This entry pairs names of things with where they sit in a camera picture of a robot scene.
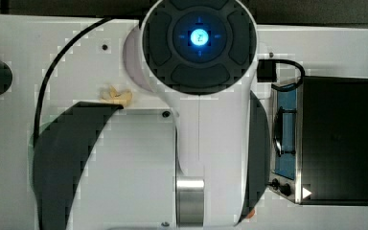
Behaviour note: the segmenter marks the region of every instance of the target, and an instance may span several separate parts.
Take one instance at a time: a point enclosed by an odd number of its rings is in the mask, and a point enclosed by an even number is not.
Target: blue light
[[[202,29],[196,29],[191,33],[191,42],[196,46],[203,46],[208,43],[208,33]]]

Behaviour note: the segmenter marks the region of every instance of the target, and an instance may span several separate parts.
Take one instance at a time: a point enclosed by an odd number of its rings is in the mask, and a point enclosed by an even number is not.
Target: screw
[[[170,117],[170,115],[172,115],[172,114],[171,114],[171,112],[169,112],[169,111],[164,111],[164,112],[163,112],[163,114],[162,114],[162,116],[163,116],[164,118],[168,118],[168,117]]]

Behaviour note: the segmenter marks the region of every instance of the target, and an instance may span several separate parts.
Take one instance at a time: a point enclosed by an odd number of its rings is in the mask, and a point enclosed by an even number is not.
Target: black cable
[[[288,59],[271,59],[271,60],[273,60],[276,63],[280,63],[280,64],[293,65],[301,73],[300,80],[298,82],[292,83],[292,84],[288,84],[288,85],[285,85],[285,86],[277,86],[275,84],[271,84],[271,88],[272,89],[277,90],[279,92],[289,92],[289,91],[295,90],[301,84],[303,84],[304,77],[306,76],[306,71],[304,70],[304,67],[302,65],[300,65],[299,63],[297,63],[297,62],[295,62],[293,60],[288,60]]]
[[[91,26],[85,28],[82,30],[79,34],[77,34],[73,39],[71,39],[58,53],[56,58],[53,60],[52,64],[50,65],[49,69],[46,72],[46,75],[44,76],[43,83],[41,84],[40,91],[38,93],[38,99],[37,99],[37,106],[35,109],[35,115],[34,115],[34,134],[33,134],[33,146],[35,147],[35,144],[37,143],[37,139],[40,135],[40,116],[41,116],[41,109],[43,106],[43,99],[44,99],[44,93],[46,92],[47,84],[50,80],[50,77],[53,74],[53,71],[56,69],[56,66],[58,65],[59,61],[64,57],[64,55],[67,53],[67,51],[84,35],[88,34],[92,30],[94,30],[97,27],[100,27],[102,24],[112,20],[112,17],[104,18],[99,20],[98,22],[92,24]]]

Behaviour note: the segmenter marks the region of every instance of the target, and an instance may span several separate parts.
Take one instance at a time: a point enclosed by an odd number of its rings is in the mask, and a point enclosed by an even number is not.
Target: white table
[[[37,92],[59,49],[97,20],[0,15],[0,60],[14,76],[10,91],[0,96],[0,229],[37,229],[28,170]],[[118,52],[135,25],[137,21],[125,20],[105,24],[66,55],[50,81],[43,122],[77,101],[95,102],[109,84],[135,91]],[[121,26],[126,29],[115,30]],[[308,75],[368,78],[368,30],[286,26],[258,30],[269,52],[302,63]],[[103,51],[103,44],[110,49]],[[135,96],[130,109],[167,108],[151,94]],[[267,190],[256,216],[238,228],[368,230],[368,207],[302,207]]]

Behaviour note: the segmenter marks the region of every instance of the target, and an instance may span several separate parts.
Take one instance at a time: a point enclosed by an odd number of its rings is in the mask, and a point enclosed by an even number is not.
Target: black circular cap
[[[236,0],[164,0],[144,26],[146,62],[177,91],[205,95],[235,84],[256,53],[256,30]]]

